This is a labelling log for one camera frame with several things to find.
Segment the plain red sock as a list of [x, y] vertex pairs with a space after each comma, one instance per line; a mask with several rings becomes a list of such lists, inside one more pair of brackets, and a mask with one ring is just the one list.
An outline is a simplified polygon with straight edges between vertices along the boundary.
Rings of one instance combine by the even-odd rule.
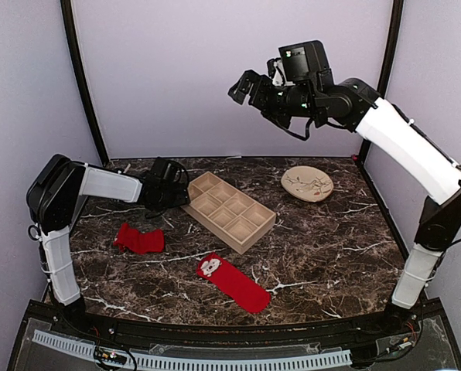
[[161, 253], [165, 247], [165, 238], [161, 229], [142, 233], [128, 223], [123, 223], [113, 245], [121, 252], [130, 250], [135, 254]]

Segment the wooden compartment tray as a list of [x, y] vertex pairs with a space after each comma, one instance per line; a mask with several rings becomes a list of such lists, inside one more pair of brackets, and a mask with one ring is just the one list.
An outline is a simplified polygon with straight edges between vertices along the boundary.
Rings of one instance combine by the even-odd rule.
[[275, 224], [275, 212], [211, 172], [191, 181], [188, 192], [184, 211], [239, 254]]

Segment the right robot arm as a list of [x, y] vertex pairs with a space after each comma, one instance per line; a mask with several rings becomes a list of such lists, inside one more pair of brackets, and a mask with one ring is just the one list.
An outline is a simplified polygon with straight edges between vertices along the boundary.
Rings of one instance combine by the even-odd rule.
[[461, 165], [434, 145], [412, 121], [373, 87], [350, 78], [335, 84], [327, 72], [309, 80], [276, 86], [272, 79], [245, 71], [229, 89], [237, 103], [247, 102], [283, 131], [294, 117], [321, 127], [329, 119], [378, 146], [405, 169], [428, 195], [419, 220], [414, 246], [392, 293], [391, 306], [377, 327], [394, 335], [406, 325], [408, 313], [440, 257], [456, 241], [461, 227]]

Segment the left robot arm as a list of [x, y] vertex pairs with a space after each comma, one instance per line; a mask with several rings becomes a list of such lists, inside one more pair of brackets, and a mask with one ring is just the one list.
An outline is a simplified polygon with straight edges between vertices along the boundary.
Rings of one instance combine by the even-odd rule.
[[69, 238], [81, 196], [136, 203], [158, 214], [190, 204], [189, 186], [188, 171], [165, 158], [156, 158], [144, 175], [134, 176], [54, 155], [30, 186], [26, 203], [55, 299], [64, 306], [81, 299]]

